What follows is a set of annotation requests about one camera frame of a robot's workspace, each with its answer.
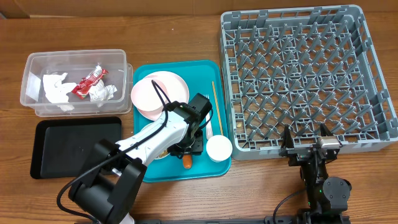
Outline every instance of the chopstick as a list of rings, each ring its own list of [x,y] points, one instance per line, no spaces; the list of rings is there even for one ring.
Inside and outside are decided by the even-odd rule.
[[[217,94],[216,94],[216,87],[214,86],[214,81],[212,81],[211,84],[213,85],[214,99],[216,100],[216,109],[217,109],[217,115],[218,115],[218,123],[220,124],[221,135],[224,135],[223,134],[223,126],[221,125],[220,110],[218,109],[218,100],[217,100]]]

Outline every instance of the crumpled tissue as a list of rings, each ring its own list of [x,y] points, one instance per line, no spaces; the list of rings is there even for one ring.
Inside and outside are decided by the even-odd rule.
[[[113,93],[118,89],[114,85],[105,86],[104,82],[100,80],[97,85],[92,86],[88,93],[90,94],[90,101],[106,101],[113,98]],[[101,107],[103,103],[98,103],[97,106]]]
[[[62,83],[68,73],[62,75],[43,75],[43,87],[45,97],[50,103],[68,103],[69,97],[67,93],[71,92],[76,86],[76,83]],[[58,106],[62,111],[70,111],[75,109],[72,105],[61,105]]]

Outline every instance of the white fork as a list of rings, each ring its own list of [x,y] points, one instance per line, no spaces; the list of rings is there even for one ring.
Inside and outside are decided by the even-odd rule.
[[[206,114],[206,122],[210,119],[210,112]],[[211,127],[211,121],[206,124],[206,138],[209,140],[211,137],[213,137],[213,128]]]

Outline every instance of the plastic dish rack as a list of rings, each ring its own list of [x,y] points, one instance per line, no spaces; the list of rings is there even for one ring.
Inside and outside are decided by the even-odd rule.
[[[398,120],[360,7],[225,12],[221,65],[233,158],[278,157],[284,126],[309,147],[325,123],[341,152],[378,151]]]

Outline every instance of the wood grain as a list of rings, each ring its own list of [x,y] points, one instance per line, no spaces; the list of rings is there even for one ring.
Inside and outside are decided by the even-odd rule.
[[[393,103],[398,106],[398,14],[366,13]],[[26,59],[33,52],[123,49],[136,69],[148,63],[210,59],[219,63],[219,16],[107,17],[0,21],[0,223],[73,223],[60,211],[58,191],[70,180],[34,180],[29,175],[37,123],[43,118],[19,103]],[[132,134],[132,113],[120,116],[123,136]],[[331,176],[348,179],[353,191],[345,213],[352,223],[398,220],[398,150],[340,155]],[[262,218],[288,194],[303,187],[299,168],[286,159],[233,161],[217,178],[143,184],[131,213],[136,218]],[[67,207],[76,208],[67,198]],[[279,214],[306,206],[301,195]]]

